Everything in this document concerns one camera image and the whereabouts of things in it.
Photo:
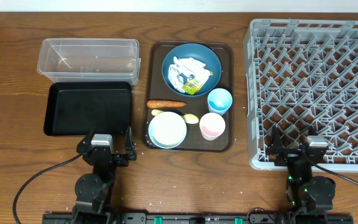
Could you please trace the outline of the white tissue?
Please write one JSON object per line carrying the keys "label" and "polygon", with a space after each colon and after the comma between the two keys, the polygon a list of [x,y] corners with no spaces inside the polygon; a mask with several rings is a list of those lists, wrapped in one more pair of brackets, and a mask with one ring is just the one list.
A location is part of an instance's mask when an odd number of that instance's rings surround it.
{"label": "white tissue", "polygon": [[174,89],[187,94],[183,89],[185,83],[192,79],[198,79],[204,85],[214,75],[214,72],[206,69],[205,66],[205,63],[192,57],[173,57],[173,63],[168,68],[168,80]]}

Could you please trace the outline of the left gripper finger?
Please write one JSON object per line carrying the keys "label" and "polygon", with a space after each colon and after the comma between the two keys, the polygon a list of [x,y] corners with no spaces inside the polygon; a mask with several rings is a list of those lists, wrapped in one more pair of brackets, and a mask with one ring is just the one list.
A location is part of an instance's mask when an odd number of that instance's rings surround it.
{"label": "left gripper finger", "polygon": [[127,127],[124,149],[126,151],[126,155],[129,161],[137,160],[137,153],[135,150],[135,145],[132,137],[132,128],[130,126]]}
{"label": "left gripper finger", "polygon": [[88,149],[91,146],[91,140],[94,136],[94,129],[92,129],[77,145],[77,149]]}

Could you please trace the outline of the light blue bowl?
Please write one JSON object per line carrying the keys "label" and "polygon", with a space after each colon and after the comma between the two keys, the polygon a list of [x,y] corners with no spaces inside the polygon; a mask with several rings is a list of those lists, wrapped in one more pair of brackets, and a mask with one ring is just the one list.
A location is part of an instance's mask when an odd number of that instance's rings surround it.
{"label": "light blue bowl", "polygon": [[179,146],[186,137],[184,119],[174,112],[163,112],[151,119],[148,127],[149,138],[162,149]]}

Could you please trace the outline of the light blue cup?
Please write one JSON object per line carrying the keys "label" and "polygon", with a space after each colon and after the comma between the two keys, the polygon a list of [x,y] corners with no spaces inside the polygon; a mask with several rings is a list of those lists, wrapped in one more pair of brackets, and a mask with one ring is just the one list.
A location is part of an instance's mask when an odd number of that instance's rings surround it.
{"label": "light blue cup", "polygon": [[231,107],[232,102],[232,95],[223,88],[212,90],[207,98],[209,112],[217,113],[221,116]]}

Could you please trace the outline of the pink cup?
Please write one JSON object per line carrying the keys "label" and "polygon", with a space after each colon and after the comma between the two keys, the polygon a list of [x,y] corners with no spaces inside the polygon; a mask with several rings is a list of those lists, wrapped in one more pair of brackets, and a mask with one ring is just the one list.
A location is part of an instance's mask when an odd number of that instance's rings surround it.
{"label": "pink cup", "polygon": [[206,113],[199,122],[202,137],[213,141],[224,132],[226,123],[223,117],[217,113]]}

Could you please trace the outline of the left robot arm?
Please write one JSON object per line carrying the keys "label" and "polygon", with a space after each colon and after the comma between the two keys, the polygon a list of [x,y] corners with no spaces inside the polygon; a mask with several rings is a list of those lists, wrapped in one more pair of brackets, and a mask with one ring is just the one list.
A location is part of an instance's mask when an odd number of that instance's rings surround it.
{"label": "left robot arm", "polygon": [[78,143],[76,151],[93,171],[76,181],[76,203],[70,223],[122,223],[120,213],[108,203],[117,168],[127,167],[129,161],[137,159],[130,126],[126,130],[124,150],[123,154],[113,153],[112,136],[96,134],[94,130]]}

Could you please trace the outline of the pile of rice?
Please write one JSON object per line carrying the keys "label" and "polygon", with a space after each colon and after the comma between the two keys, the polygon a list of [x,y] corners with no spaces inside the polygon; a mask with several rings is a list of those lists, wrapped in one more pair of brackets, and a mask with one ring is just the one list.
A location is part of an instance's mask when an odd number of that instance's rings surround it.
{"label": "pile of rice", "polygon": [[153,121],[154,139],[166,147],[177,145],[183,138],[184,126],[180,117],[170,113],[162,113]]}

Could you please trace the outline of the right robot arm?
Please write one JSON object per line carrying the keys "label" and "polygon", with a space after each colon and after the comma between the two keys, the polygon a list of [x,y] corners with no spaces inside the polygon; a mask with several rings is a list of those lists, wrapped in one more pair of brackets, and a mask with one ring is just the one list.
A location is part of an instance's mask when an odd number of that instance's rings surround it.
{"label": "right robot arm", "polygon": [[284,214],[277,214],[275,223],[327,223],[326,212],[333,209],[336,183],[328,177],[314,176],[312,167],[323,161],[328,142],[308,128],[306,141],[297,149],[286,148],[276,126],[272,127],[271,142],[266,155],[275,158],[275,166],[288,169],[286,183],[287,200],[293,208]]}

